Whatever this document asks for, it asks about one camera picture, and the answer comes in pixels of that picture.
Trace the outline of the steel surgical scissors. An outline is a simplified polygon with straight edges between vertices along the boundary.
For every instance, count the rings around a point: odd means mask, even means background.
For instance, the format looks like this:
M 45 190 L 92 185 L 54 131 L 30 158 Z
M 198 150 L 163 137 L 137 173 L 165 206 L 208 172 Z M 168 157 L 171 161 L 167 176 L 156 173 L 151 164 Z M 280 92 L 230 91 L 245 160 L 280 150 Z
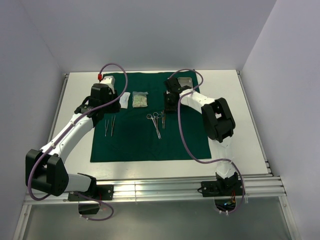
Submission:
M 160 130 L 159 130 L 158 120 L 162 118 L 162 114 L 158 113 L 158 112 L 154 112 L 153 114 L 149 113 L 149 114 L 146 115 L 146 118 L 148 120 L 152 120 L 153 125 L 154 125 L 155 130 L 156 130 L 157 137 L 158 137 L 158 139 L 161 139 L 161 133 L 160 133 Z

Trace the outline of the metal surgical kit tray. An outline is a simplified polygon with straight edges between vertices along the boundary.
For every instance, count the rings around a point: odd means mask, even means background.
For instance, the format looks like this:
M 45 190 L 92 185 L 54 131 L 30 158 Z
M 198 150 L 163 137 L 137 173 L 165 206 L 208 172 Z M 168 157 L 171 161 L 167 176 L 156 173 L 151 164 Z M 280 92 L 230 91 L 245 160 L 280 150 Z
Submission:
M 193 80 L 191 77 L 178 77 L 177 80 L 181 87 L 188 86 L 189 88 L 193 88 Z

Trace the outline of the white sachet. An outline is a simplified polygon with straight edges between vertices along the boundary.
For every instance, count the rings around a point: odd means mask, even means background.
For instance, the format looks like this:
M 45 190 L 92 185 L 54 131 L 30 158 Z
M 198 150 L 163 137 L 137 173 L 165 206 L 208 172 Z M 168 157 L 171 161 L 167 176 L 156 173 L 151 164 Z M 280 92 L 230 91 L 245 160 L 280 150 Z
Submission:
M 130 98 L 131 93 L 130 92 L 125 92 L 119 99 L 119 103 L 122 109 L 127 109 L 128 108 L 128 103 L 129 103 L 129 98 Z

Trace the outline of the green white gauze bag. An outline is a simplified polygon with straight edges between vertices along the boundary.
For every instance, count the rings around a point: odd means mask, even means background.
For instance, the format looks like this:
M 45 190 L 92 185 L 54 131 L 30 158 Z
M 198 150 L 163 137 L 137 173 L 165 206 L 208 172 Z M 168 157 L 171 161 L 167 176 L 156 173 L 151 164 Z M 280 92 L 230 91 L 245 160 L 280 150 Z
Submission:
M 148 92 L 132 92 L 132 107 L 146 108 L 148 106 Z

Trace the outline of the thin steel forceps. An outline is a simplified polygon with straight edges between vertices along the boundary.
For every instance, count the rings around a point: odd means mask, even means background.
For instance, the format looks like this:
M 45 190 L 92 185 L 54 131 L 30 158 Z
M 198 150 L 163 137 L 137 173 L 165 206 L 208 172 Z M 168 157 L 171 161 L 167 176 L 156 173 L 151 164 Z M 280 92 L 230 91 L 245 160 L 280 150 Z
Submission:
M 109 120 L 105 121 L 105 125 L 104 125 L 104 136 L 105 137 L 107 136 L 107 133 L 108 133 L 109 123 L 110 123 Z

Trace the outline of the long steel tweezers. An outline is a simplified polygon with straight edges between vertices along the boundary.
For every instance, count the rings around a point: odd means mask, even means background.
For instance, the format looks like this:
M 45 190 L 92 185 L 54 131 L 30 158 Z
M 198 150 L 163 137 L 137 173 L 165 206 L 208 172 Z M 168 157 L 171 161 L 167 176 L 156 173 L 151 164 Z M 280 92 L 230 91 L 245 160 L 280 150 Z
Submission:
M 113 137 L 114 134 L 114 127 L 115 127 L 115 120 L 116 120 L 116 115 L 111 117 L 111 137 Z

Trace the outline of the dark green surgical cloth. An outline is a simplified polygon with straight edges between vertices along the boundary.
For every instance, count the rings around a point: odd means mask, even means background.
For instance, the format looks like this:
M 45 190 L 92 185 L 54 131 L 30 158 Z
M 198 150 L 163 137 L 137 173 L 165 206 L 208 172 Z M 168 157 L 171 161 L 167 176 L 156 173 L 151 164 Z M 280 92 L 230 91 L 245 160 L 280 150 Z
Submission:
M 114 88 L 118 92 L 148 92 L 147 107 L 133 108 L 132 99 L 128 108 L 118 113 L 106 113 L 94 128 L 90 162 L 137 162 L 137 161 L 172 161 L 189 160 L 191 157 L 181 140 L 178 115 L 176 112 L 165 115 L 165 129 L 159 122 L 161 139 L 158 139 L 152 120 L 147 114 L 161 113 L 164 110 L 165 80 L 171 72 L 128 73 L 128 85 L 125 76 L 113 73 Z M 116 116 L 113 136 L 111 136 L 112 116 Z M 109 120 L 105 137 L 105 121 Z

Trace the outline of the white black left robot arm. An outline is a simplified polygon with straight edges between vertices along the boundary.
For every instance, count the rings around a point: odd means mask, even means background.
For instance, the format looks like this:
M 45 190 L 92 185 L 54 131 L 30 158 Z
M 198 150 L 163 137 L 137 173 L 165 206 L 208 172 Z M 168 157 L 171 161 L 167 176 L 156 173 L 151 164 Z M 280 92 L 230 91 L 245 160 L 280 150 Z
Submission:
M 25 156 L 25 183 L 30 196 L 39 200 L 33 190 L 47 196 L 66 192 L 93 192 L 93 176 L 67 172 L 65 162 L 79 141 L 90 132 L 107 113 L 119 112 L 121 105 L 114 84 L 95 83 L 90 95 L 75 109 L 68 124 L 49 143 L 39 150 L 31 149 Z

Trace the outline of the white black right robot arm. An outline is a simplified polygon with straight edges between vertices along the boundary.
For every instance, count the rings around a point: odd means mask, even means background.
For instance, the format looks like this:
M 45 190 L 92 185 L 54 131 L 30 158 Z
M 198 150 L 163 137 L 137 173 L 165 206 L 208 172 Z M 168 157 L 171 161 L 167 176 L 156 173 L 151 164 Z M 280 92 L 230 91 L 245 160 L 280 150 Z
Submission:
M 163 93 L 165 110 L 178 111 L 179 106 L 184 105 L 199 112 L 206 135 L 219 144 L 233 136 L 236 124 L 224 98 L 210 98 L 197 92 L 189 85 L 181 86 L 175 77 L 168 78 L 164 81 L 164 85 L 166 88 L 166 92 Z M 239 175 L 230 159 L 220 158 L 215 159 L 214 162 L 217 163 L 216 180 L 211 186 L 205 184 L 201 189 L 212 196 L 227 195 L 240 183 Z

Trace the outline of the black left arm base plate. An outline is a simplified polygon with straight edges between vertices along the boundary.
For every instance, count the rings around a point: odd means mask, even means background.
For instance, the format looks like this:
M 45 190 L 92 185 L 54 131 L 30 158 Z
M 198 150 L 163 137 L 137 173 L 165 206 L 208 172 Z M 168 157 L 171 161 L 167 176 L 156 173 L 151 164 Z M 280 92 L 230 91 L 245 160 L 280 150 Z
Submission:
M 114 194 L 114 185 L 100 184 L 100 185 L 94 186 L 92 189 L 89 189 L 88 191 L 80 192 L 80 194 L 94 200 L 111 201 L 113 199 L 113 194 Z M 81 202 L 81 201 L 86 201 L 87 199 L 78 194 L 70 192 L 68 194 L 67 200 L 70 202 L 79 202 L 79 201 Z

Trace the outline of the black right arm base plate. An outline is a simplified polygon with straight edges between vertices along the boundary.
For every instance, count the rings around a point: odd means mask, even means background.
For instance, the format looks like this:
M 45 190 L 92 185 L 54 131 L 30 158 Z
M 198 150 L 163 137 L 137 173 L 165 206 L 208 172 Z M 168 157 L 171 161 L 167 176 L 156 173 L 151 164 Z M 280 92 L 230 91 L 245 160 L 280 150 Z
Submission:
M 197 192 L 202 194 L 204 198 L 206 197 L 231 197 L 232 194 L 236 196 L 243 195 L 243 186 L 241 181 L 227 182 L 227 181 L 202 181 L 200 183 L 200 188 Z

